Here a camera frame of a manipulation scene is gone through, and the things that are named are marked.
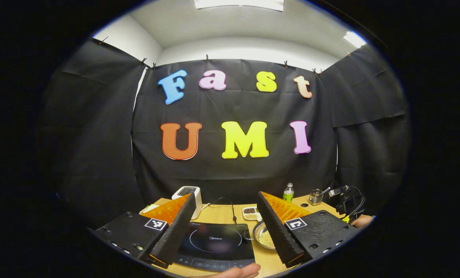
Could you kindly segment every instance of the ceiling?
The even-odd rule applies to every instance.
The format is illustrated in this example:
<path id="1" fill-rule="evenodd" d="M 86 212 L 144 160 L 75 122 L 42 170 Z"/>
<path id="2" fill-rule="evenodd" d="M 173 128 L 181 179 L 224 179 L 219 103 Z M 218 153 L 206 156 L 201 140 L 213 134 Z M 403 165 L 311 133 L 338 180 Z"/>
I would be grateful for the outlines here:
<path id="1" fill-rule="evenodd" d="M 197 10 L 193 0 L 157 0 L 131 16 L 164 48 L 217 37 L 264 37 L 294 42 L 338 58 L 357 49 L 343 39 L 348 28 L 302 0 L 285 0 L 283 12 L 258 7 Z"/>

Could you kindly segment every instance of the bowl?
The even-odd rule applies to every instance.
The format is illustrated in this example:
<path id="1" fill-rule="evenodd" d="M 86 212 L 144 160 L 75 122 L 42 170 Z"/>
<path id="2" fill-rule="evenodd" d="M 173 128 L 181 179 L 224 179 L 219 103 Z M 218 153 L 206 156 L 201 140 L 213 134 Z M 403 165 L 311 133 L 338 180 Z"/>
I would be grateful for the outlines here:
<path id="1" fill-rule="evenodd" d="M 252 232 L 252 235 L 253 235 L 255 241 L 257 241 L 257 243 L 260 246 L 262 246 L 264 248 L 267 248 L 267 249 L 274 250 L 275 249 L 274 247 L 269 247 L 267 245 L 264 245 L 264 244 L 260 243 L 260 241 L 259 241 L 259 237 L 262 235 L 262 233 L 264 233 L 266 231 L 267 231 L 266 224 L 264 223 L 264 221 L 260 221 L 255 225 L 254 230 Z"/>

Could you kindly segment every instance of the clip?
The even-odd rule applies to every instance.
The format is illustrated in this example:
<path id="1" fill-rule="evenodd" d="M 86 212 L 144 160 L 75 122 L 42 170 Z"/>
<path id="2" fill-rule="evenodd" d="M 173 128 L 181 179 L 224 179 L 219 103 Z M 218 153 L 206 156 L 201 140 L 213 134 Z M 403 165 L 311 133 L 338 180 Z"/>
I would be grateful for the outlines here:
<path id="1" fill-rule="evenodd" d="M 105 38 L 104 38 L 104 39 L 103 39 L 101 42 L 99 42 L 99 44 L 98 44 L 98 45 L 101 45 L 101 43 L 102 43 L 102 42 L 104 42 L 104 41 L 105 41 L 105 39 L 107 39 L 107 37 L 105 37 Z"/>

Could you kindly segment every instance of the bottle label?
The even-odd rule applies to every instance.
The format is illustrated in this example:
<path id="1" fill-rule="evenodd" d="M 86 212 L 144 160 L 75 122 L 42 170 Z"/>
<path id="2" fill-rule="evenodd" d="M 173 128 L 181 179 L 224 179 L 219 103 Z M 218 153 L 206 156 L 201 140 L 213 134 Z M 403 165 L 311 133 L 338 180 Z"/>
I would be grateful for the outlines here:
<path id="1" fill-rule="evenodd" d="M 287 201 L 287 202 L 292 202 L 292 198 L 293 198 L 293 192 L 292 193 L 283 193 L 283 200 Z"/>

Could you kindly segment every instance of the plastic bottle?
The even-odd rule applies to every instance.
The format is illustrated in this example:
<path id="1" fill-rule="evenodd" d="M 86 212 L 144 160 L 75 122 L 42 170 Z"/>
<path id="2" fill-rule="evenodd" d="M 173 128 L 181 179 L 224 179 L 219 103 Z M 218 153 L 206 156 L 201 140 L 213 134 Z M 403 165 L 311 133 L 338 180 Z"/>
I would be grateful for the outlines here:
<path id="1" fill-rule="evenodd" d="M 288 183 L 287 189 L 283 192 L 283 200 L 291 203 L 293 199 L 293 188 L 292 183 Z"/>

